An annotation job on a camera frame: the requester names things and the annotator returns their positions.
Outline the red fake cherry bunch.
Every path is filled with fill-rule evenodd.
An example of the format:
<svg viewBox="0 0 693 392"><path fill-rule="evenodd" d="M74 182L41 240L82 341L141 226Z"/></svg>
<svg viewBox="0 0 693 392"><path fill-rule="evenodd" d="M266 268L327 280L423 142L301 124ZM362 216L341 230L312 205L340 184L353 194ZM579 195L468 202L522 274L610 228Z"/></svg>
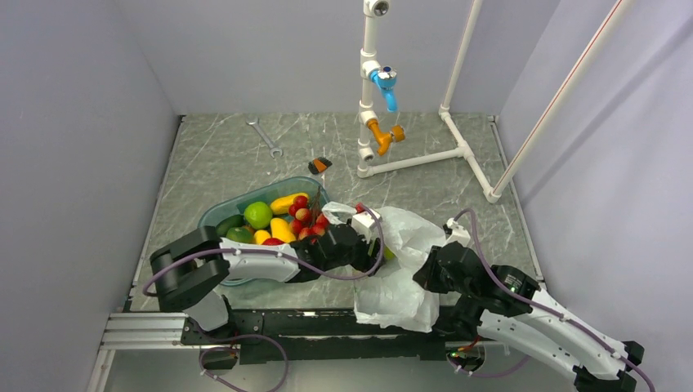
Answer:
<svg viewBox="0 0 693 392"><path fill-rule="evenodd" d="M300 193L293 196L288 208L288 214L292 217L289 228L298 240L326 234L329 220L323 213L323 204L320 201L322 196L321 188L313 194Z"/></svg>

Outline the light green fake fruit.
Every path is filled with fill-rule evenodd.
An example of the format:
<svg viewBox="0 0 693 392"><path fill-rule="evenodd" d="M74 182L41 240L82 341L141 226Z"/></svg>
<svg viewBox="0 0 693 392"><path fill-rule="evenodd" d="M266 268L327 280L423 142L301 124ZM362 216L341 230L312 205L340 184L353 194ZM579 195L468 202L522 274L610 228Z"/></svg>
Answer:
<svg viewBox="0 0 693 392"><path fill-rule="evenodd" d="M384 249L383 249L383 258L384 258L386 261L390 261L390 260L395 259L395 258L396 258L396 255L395 255L388 247L384 247Z"/></svg>

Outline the white plastic bag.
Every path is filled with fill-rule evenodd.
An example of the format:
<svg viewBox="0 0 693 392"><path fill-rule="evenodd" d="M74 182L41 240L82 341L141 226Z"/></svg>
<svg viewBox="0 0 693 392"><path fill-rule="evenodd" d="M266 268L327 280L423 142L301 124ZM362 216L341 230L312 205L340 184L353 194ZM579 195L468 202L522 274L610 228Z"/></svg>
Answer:
<svg viewBox="0 0 693 392"><path fill-rule="evenodd" d="M445 244L444 230L414 212L380 207L387 257L378 272L354 282L354 313L358 324L431 332L440 313L440 296L413 280L433 246Z"/></svg>

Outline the red fake apple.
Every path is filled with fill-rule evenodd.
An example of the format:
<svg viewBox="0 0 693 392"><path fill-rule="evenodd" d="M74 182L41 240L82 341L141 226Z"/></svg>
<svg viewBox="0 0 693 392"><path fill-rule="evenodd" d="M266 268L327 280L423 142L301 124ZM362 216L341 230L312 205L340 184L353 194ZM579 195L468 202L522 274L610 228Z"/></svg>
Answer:
<svg viewBox="0 0 693 392"><path fill-rule="evenodd" d="M262 242L263 246L280 246L285 244L285 241L279 239L279 238L267 238Z"/></svg>

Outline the dark green fake lime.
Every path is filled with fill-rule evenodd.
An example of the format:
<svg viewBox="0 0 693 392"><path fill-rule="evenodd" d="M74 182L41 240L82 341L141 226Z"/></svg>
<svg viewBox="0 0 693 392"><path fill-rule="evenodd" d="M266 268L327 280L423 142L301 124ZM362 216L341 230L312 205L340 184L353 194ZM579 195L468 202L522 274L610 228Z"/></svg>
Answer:
<svg viewBox="0 0 693 392"><path fill-rule="evenodd" d="M237 243L254 243L253 232L245 226L229 228L225 237Z"/></svg>

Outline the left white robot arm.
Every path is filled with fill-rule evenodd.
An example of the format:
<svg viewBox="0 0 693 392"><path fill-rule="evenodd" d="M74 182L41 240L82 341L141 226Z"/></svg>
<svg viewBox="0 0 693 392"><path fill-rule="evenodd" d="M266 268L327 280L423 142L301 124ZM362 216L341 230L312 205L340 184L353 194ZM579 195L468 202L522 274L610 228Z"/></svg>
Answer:
<svg viewBox="0 0 693 392"><path fill-rule="evenodd" d="M235 331L230 302L215 291L227 278L293 284L324 276L346 281L346 275L333 270L350 266L358 280L373 275L384 260L382 235L370 238L348 224L278 245L236 242L204 226L150 256L153 275L142 292L156 298L163 312L186 314L211 341L222 343Z"/></svg>

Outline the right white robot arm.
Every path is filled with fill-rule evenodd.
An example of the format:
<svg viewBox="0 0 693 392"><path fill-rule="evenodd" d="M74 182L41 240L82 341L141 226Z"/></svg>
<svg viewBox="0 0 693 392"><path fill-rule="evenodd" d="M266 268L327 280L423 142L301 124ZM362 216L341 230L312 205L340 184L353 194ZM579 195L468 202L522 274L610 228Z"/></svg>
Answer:
<svg viewBox="0 0 693 392"><path fill-rule="evenodd" d="M642 361L643 347L585 325L513 266L486 265L454 242L432 247L413 280L428 292L460 295L443 319L446 332L509 345L571 379L578 391L636 389L631 372Z"/></svg>

